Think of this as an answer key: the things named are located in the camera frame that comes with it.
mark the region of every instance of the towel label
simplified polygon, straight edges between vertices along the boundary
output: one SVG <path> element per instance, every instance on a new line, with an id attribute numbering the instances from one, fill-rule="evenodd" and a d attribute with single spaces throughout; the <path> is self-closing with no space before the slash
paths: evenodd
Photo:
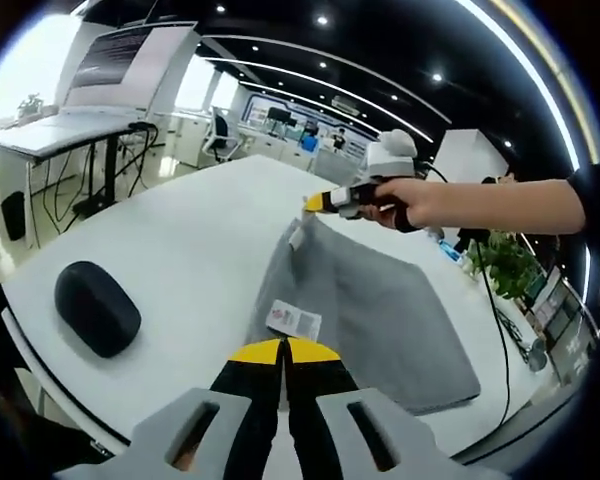
<path id="1" fill-rule="evenodd" d="M 269 315 L 267 326 L 292 337 L 318 340 L 322 316 L 316 313 L 305 312 L 282 300 L 275 300 Z"/>

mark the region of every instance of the office chair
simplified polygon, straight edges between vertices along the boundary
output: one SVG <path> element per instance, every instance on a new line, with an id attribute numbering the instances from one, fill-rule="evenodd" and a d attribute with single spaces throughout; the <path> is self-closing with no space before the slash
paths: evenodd
<path id="1" fill-rule="evenodd" d="M 209 130 L 205 135 L 202 151 L 211 155 L 218 163 L 231 161 L 231 157 L 242 145 L 242 138 L 238 131 L 237 122 L 229 116 L 224 116 L 219 108 L 213 107 Z"/>

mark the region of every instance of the gray towel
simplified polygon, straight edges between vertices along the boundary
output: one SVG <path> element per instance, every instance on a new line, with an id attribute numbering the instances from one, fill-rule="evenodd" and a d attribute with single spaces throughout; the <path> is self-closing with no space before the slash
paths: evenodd
<path id="1" fill-rule="evenodd" d="M 275 300 L 322 316 L 318 341 L 338 352 L 360 388 L 375 387 L 414 414 L 458 405 L 480 383 L 444 307 L 416 265 L 376 252 L 317 218 L 298 250 L 280 238 L 247 341 L 273 338 Z"/>

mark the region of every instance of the hand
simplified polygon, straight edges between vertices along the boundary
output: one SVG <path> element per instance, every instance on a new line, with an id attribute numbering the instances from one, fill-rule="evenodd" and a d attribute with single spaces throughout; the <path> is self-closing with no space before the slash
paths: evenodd
<path id="1" fill-rule="evenodd" d="M 376 198 L 392 195 L 402 200 L 408 205 L 407 219 L 409 223 L 414 227 L 421 228 L 427 226 L 427 198 L 433 185 L 435 184 L 415 178 L 398 178 L 379 185 L 375 194 Z M 377 222 L 386 228 L 396 229 L 395 208 L 378 208 L 375 205 L 365 205 L 360 207 L 360 213 L 367 220 Z"/>

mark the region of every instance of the computer monitor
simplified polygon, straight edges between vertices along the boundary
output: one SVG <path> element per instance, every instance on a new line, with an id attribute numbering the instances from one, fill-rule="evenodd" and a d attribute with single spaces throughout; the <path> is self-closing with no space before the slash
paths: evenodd
<path id="1" fill-rule="evenodd" d="M 267 113 L 267 118 L 286 123 L 291 118 L 291 112 L 282 110 L 281 108 L 271 107 Z"/>

